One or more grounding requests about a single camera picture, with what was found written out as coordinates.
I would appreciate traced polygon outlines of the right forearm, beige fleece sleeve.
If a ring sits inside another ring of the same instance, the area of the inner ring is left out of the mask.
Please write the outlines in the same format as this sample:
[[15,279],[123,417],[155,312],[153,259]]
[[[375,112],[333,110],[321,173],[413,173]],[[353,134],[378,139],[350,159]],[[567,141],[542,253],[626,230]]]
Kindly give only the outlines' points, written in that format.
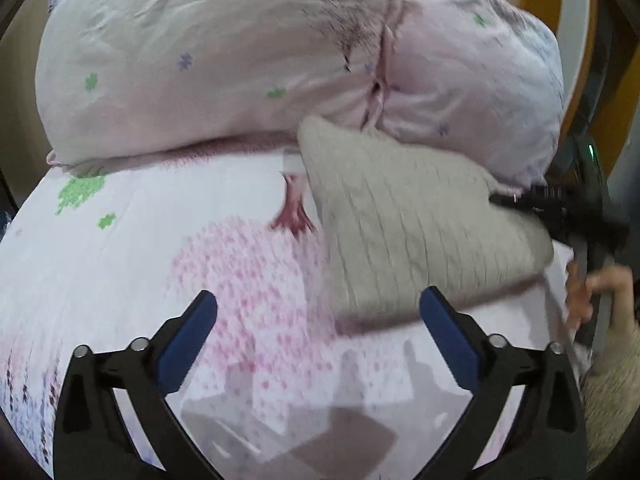
[[582,378],[588,442],[587,470],[614,450],[639,408],[639,324],[626,332],[611,327],[603,350]]

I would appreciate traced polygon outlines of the person's right hand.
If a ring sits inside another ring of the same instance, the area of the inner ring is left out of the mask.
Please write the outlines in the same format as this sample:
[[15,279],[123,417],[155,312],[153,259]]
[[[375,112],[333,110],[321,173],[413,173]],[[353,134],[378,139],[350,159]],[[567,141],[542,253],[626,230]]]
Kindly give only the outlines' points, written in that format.
[[595,296],[610,295],[611,319],[610,329],[619,335],[628,335],[634,331],[634,279],[631,268],[621,264],[613,264],[599,271],[579,275],[578,265],[571,261],[567,266],[566,307],[568,312],[567,327],[570,330],[589,322],[593,316]]

